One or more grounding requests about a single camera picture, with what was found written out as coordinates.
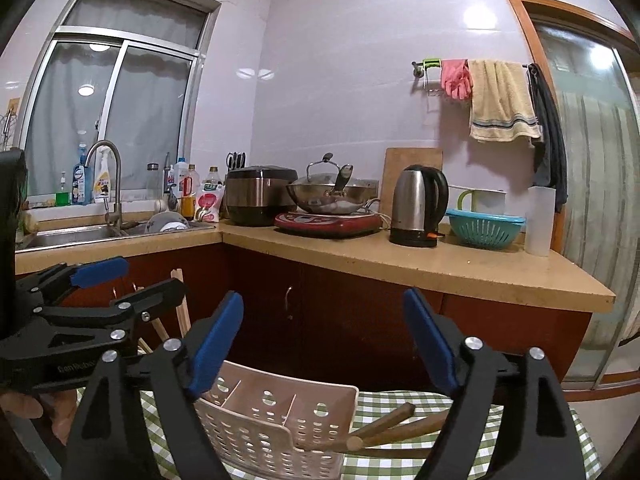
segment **finger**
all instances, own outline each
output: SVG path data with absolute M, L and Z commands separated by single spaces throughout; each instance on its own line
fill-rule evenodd
M 51 424 L 51 431 L 56 436 L 56 438 L 60 442 L 62 442 L 62 444 L 65 444 L 65 446 L 66 446 L 66 441 L 69 438 L 69 433 L 71 432 L 71 425 L 73 421 L 74 421 L 74 418 L 72 415 L 72 416 L 68 416 L 67 418 L 57 419 Z
M 75 390 L 55 392 L 52 396 L 55 417 L 64 418 L 69 415 L 75 415 L 78 409 L 78 393 Z
M 0 396 L 0 408 L 21 418 L 42 416 L 42 406 L 36 399 L 17 392 L 8 392 Z

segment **table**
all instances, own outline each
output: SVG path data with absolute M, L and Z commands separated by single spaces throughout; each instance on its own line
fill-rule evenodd
M 158 411 L 154 403 L 153 395 L 150 392 L 140 392 L 143 411 L 145 413 L 147 430 L 152 443 L 152 449 L 158 461 L 160 472 L 168 480 L 178 480 L 179 476 L 175 469 L 174 461 L 169 453 L 164 433 L 160 425 Z M 393 411 L 405 402 L 415 405 L 415 415 L 425 416 L 427 413 L 440 412 L 450 408 L 452 400 L 439 394 L 429 392 L 360 392 L 358 396 L 358 406 L 353 419 L 352 428 L 356 430 L 376 420 L 385 413 Z M 495 441 L 498 437 L 498 428 L 502 418 L 502 407 L 492 406 L 487 418 L 486 428 L 482 441 L 476 455 L 469 479 L 474 480 L 481 477 L 487 471 L 491 455 L 494 451 Z M 602 471 L 602 465 L 598 458 L 595 446 L 587 433 L 584 424 L 578 418 L 577 413 L 571 410 L 574 418 L 575 429 L 580 438 L 582 456 L 584 457 L 584 468 L 586 480 L 595 478 Z M 385 448 L 405 449 L 414 447 L 431 447 L 438 434 L 433 433 L 412 440 L 407 440 L 398 444 L 388 444 L 381 446 Z M 384 478 L 385 480 L 413 480 L 420 470 L 424 460 L 412 459 L 377 459 L 363 458 L 345 455 L 342 470 L 342 480 L 364 480 L 367 478 Z M 251 474 L 245 473 L 233 466 L 226 465 L 231 476 L 236 480 L 259 480 Z

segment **dish rack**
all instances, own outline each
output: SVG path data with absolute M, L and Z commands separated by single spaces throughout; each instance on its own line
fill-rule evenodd
M 344 455 L 294 444 L 344 439 L 358 399 L 354 386 L 294 379 L 225 361 L 195 403 L 223 462 L 263 478 L 337 480 Z

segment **electric kettle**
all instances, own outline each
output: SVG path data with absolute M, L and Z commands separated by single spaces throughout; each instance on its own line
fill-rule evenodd
M 438 224 L 449 203 L 449 184 L 436 168 L 414 165 L 398 178 L 389 241 L 408 247 L 435 247 Z

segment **kitchen counter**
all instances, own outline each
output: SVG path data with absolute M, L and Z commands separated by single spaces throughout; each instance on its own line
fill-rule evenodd
M 447 241 L 435 249 L 396 246 L 388 232 L 351 240 L 287 235 L 274 228 L 222 223 L 216 228 L 16 254 L 16 274 L 55 263 L 88 263 L 113 256 L 136 256 L 223 242 L 316 267 L 445 294 L 526 306 L 609 312 L 615 295 L 560 254 L 527 254 L 514 245 L 487 251 Z

